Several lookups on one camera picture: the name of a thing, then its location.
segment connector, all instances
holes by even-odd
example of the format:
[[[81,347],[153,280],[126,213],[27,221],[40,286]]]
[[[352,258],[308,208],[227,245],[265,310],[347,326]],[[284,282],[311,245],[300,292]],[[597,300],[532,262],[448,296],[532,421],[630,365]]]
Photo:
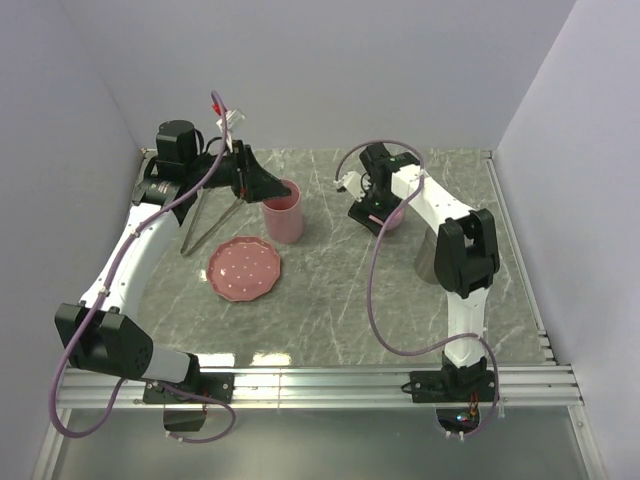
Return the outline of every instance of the connector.
[[[245,119],[246,117],[244,116],[244,113],[242,113],[237,108],[235,110],[228,110],[227,111],[227,133],[233,133],[233,131],[237,127],[239,127],[245,121]],[[218,128],[222,132],[222,119],[219,119],[216,122],[216,125],[218,125]]]
[[[342,178],[340,180],[334,180],[333,181],[333,186],[336,187],[336,190],[339,192],[346,192],[347,189],[344,188],[344,178],[346,177],[346,175],[343,175]]]

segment white wall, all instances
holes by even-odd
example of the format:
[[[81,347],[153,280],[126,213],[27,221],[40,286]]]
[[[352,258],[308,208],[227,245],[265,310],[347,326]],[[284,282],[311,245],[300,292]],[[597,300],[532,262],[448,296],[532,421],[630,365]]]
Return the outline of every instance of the white wall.
[[[640,3],[579,0],[497,167],[561,359],[612,479],[640,475]]]
[[[0,14],[0,465],[31,475],[62,354],[53,315],[117,240],[139,151],[58,2]]]
[[[495,147],[575,0],[62,0],[134,138],[208,91],[259,147]]]

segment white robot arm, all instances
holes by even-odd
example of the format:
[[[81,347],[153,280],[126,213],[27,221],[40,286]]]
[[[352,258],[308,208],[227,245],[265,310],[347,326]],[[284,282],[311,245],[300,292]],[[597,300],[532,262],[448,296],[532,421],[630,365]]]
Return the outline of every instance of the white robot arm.
[[[59,307],[56,327],[63,345],[74,345],[69,356],[74,367],[132,380],[181,384],[195,393],[211,387],[202,381],[197,356],[155,345],[136,325],[144,288],[195,199],[191,197],[163,213],[143,230],[137,228],[193,188],[210,170],[214,157],[206,151],[198,154],[196,132],[193,124],[183,120],[160,126],[157,155],[150,159],[143,180],[136,186],[127,226],[106,266],[79,303]],[[230,146],[203,188],[230,187],[247,203],[291,194],[289,188],[258,164],[249,145],[229,137],[227,141]],[[119,258],[125,242],[131,243]],[[115,265],[114,277],[105,291],[105,279]],[[91,314],[91,326],[73,343],[78,325],[90,316],[91,306],[101,296],[104,300]]]
[[[369,176],[351,171],[341,182],[356,199],[349,216],[377,234],[380,225],[418,189],[409,205],[438,234],[432,265],[438,282],[447,290],[448,336],[473,333],[482,336],[484,310],[499,256],[493,216],[474,211],[457,200],[426,172],[418,160],[405,153],[392,156],[383,145],[367,147],[360,159]],[[455,340],[445,347],[445,357],[458,369],[471,367],[484,358],[482,345],[473,338]]]

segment gray marble surface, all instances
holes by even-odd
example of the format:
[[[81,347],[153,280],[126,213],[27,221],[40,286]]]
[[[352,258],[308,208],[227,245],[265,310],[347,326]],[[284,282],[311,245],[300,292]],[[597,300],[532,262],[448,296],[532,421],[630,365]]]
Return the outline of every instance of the gray marble surface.
[[[196,253],[179,249],[195,208],[171,241],[152,275],[139,324],[169,347],[207,354],[232,354],[236,366],[290,364],[439,363],[440,354],[398,357],[371,333],[365,309],[366,277],[373,235],[347,217],[353,201],[333,186],[343,150],[258,151],[258,161],[301,189],[305,230],[293,245],[274,246],[282,257],[282,276],[273,290],[252,302],[231,303],[206,281],[207,260],[217,245],[236,235],[268,240],[259,205],[240,210]],[[501,270],[486,309],[489,343],[501,363],[544,361],[537,327],[494,192],[478,150],[426,150],[429,173],[461,201],[489,208],[495,215]],[[356,157],[346,170],[359,165]],[[207,230],[233,202],[228,189],[207,197],[194,238]],[[444,290],[421,281],[413,260],[426,224],[413,211],[385,238],[374,279],[374,308],[387,341],[416,349],[447,334]]]

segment plate with dots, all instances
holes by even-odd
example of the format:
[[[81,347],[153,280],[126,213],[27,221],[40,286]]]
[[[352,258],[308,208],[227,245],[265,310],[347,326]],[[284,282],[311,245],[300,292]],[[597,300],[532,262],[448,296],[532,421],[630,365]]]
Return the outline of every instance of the plate with dots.
[[[231,302],[249,302],[269,292],[280,277],[280,255],[258,237],[234,237],[218,246],[207,268],[213,291]]]

